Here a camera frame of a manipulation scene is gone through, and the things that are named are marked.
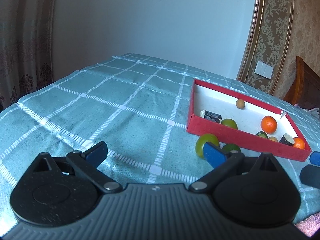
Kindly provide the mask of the orange tangerine in box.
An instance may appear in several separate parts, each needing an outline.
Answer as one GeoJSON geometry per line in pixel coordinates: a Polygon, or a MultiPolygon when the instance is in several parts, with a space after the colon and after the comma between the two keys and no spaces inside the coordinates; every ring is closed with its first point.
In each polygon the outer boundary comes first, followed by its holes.
{"type": "Polygon", "coordinates": [[[293,145],[294,148],[298,148],[301,150],[305,149],[305,142],[302,138],[295,137],[293,140],[294,140],[294,145],[293,145]]]}

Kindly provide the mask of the gold wallpaper frame moulding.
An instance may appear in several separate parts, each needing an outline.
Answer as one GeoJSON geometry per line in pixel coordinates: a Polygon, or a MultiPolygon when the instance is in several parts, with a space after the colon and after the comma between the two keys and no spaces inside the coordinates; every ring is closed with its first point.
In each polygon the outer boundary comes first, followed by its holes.
{"type": "Polygon", "coordinates": [[[289,46],[294,0],[255,0],[248,40],[237,80],[274,94],[289,46]],[[273,72],[268,79],[254,70],[261,61],[273,72]]]}

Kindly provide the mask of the wooden headboard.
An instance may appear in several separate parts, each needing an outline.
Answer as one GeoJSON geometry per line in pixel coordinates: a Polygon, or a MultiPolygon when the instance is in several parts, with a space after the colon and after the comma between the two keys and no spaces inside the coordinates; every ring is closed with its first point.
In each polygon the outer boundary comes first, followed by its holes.
{"type": "Polygon", "coordinates": [[[296,56],[296,78],[284,96],[284,101],[301,108],[319,108],[319,76],[303,61],[296,56]]]}

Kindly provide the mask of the dark sugarcane piece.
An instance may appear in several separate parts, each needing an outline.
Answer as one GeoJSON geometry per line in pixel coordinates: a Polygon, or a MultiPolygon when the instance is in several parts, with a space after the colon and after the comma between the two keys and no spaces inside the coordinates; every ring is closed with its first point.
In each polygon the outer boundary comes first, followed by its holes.
{"type": "Polygon", "coordinates": [[[206,120],[213,121],[215,123],[220,123],[222,120],[222,116],[207,110],[203,110],[201,113],[202,117],[206,120]]]}
{"type": "Polygon", "coordinates": [[[279,143],[284,144],[284,145],[293,146],[295,144],[295,141],[294,141],[293,137],[291,137],[291,135],[285,133],[281,137],[279,143]]]}

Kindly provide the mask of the green cucumber piece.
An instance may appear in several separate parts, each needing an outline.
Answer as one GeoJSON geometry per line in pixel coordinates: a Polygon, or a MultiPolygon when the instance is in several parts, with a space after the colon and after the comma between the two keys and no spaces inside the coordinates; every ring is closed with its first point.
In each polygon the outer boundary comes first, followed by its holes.
{"type": "Polygon", "coordinates": [[[261,137],[261,138],[268,139],[268,135],[264,131],[259,131],[255,135],[258,136],[258,137],[261,137]]]}
{"type": "Polygon", "coordinates": [[[225,151],[225,152],[234,152],[234,151],[237,151],[237,152],[241,152],[241,148],[236,145],[236,144],[225,144],[223,147],[222,147],[222,150],[225,151]]]}

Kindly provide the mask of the green tomato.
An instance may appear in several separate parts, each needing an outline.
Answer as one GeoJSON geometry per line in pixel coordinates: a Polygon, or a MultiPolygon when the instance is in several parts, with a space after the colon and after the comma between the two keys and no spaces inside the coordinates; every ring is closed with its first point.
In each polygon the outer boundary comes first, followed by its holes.
{"type": "Polygon", "coordinates": [[[213,134],[210,134],[210,133],[207,133],[207,134],[204,134],[204,135],[200,136],[199,139],[196,142],[195,151],[196,151],[196,154],[201,159],[204,158],[203,148],[204,148],[205,143],[207,143],[207,142],[211,142],[212,144],[214,144],[217,147],[220,146],[220,142],[219,142],[217,136],[215,136],[213,134]]]}
{"type": "Polygon", "coordinates": [[[238,129],[236,122],[233,119],[223,119],[221,124],[233,129],[238,129]]]}

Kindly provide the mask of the orange tangerine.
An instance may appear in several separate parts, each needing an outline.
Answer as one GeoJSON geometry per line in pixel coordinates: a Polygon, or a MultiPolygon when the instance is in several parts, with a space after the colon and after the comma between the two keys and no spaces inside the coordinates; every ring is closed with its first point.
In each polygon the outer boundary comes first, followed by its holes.
{"type": "Polygon", "coordinates": [[[278,127],[276,120],[272,116],[265,116],[260,123],[261,129],[267,134],[273,134],[278,127]]]}
{"type": "Polygon", "coordinates": [[[302,138],[295,137],[293,140],[294,140],[294,145],[293,145],[294,148],[298,148],[301,150],[305,149],[305,142],[302,138]]]}

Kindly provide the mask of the teal checked bedspread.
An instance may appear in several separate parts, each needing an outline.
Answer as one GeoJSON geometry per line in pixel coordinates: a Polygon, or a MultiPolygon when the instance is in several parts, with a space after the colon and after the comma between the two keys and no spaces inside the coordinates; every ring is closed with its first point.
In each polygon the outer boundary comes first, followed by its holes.
{"type": "Polygon", "coordinates": [[[289,113],[314,151],[319,121],[302,109],[238,81],[139,54],[113,56],[26,95],[1,113],[1,234],[16,225],[9,198],[41,152],[64,157],[100,141],[99,170],[121,184],[185,183],[212,167],[186,131],[193,81],[199,79],[289,113]]]}

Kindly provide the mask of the beige patterned curtain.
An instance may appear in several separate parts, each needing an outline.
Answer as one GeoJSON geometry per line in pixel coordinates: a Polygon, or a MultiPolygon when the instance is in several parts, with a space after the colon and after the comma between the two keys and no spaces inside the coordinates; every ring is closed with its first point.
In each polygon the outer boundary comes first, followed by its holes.
{"type": "Polygon", "coordinates": [[[1,110],[53,82],[55,0],[1,0],[1,110]]]}

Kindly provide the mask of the white wall switch panel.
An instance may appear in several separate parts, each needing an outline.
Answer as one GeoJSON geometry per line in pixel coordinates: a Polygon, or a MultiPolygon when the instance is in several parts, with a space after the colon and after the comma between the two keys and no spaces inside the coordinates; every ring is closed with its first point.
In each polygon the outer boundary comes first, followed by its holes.
{"type": "Polygon", "coordinates": [[[254,73],[270,80],[272,78],[273,70],[273,67],[262,61],[258,61],[254,73]]]}

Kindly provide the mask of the small brown longan in box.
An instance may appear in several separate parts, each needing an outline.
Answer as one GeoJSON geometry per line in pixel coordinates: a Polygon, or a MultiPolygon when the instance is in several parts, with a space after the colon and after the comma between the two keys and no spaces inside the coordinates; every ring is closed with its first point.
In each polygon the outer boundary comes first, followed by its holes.
{"type": "Polygon", "coordinates": [[[245,108],[245,101],[242,99],[236,100],[236,107],[238,109],[244,109],[245,108]]]}

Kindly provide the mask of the red shallow cardboard box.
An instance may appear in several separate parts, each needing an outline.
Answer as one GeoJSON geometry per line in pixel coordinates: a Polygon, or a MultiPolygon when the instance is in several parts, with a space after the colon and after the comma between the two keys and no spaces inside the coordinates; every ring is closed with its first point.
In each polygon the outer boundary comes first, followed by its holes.
{"type": "Polygon", "coordinates": [[[198,136],[211,133],[217,136],[219,142],[234,143],[241,148],[256,152],[270,152],[277,157],[295,161],[306,161],[312,152],[308,144],[304,150],[301,150],[255,135],[261,130],[262,118],[267,115],[272,116],[278,124],[273,134],[278,140],[285,133],[292,137],[304,137],[287,112],[236,91],[205,81],[194,80],[190,96],[187,132],[198,136]],[[236,107],[238,99],[245,101],[244,109],[236,107]],[[200,116],[202,110],[219,114],[223,119],[233,119],[238,129],[204,119],[200,116]]]}

